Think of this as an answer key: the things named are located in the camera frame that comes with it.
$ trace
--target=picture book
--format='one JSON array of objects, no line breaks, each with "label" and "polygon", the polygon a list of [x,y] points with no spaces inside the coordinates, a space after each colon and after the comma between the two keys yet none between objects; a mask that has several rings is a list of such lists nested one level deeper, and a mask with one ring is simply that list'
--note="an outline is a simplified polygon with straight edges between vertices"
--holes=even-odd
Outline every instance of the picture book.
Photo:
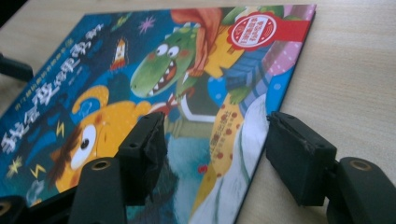
[{"label": "picture book", "polygon": [[315,5],[85,15],[0,119],[0,196],[29,206],[162,111],[167,155],[136,223],[233,223]]}]

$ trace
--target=book cover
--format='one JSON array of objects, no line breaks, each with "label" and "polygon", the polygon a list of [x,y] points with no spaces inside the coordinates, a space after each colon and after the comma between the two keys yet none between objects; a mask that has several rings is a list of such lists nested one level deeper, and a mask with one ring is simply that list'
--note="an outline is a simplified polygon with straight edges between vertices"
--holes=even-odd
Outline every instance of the book cover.
[{"label": "book cover", "polygon": [[168,154],[131,222],[233,223],[315,5],[85,15],[0,119],[0,196],[28,205],[162,111]]}]

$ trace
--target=red circular sticker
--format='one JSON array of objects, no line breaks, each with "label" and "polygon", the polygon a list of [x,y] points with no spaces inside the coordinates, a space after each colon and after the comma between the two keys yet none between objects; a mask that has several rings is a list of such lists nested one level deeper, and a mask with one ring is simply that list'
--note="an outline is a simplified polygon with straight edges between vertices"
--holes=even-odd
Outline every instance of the red circular sticker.
[{"label": "red circular sticker", "polygon": [[230,27],[228,40],[236,49],[256,49],[271,44],[276,20],[268,14],[252,13]]}]

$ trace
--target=wooden table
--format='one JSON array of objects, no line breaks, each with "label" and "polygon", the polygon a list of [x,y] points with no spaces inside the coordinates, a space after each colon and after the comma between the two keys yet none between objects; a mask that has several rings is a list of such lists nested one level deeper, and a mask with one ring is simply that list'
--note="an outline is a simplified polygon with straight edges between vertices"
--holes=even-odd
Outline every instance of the wooden table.
[{"label": "wooden table", "polygon": [[[317,15],[281,111],[304,121],[338,148],[380,166],[396,185],[396,2],[316,3]],[[29,0],[0,30],[0,51],[36,72],[84,13],[167,7],[276,5],[238,0]],[[24,83],[0,76],[0,114]],[[238,223],[326,223],[325,207],[298,207],[262,157]]]}]

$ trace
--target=star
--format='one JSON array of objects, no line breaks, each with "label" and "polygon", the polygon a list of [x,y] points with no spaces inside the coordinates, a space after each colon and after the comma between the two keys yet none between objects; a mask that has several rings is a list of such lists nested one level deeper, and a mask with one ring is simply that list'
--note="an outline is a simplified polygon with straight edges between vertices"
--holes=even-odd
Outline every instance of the star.
[{"label": "star", "polygon": [[7,177],[11,178],[13,175],[18,173],[18,168],[22,166],[22,158],[17,157],[15,161],[12,161],[12,164],[8,166],[9,170],[7,173]]},{"label": "star", "polygon": [[146,18],[145,21],[141,21],[140,25],[139,25],[139,29],[140,29],[140,35],[142,33],[146,33],[146,31],[148,30],[148,28],[154,27],[154,22],[155,19],[150,17],[150,18]]}]

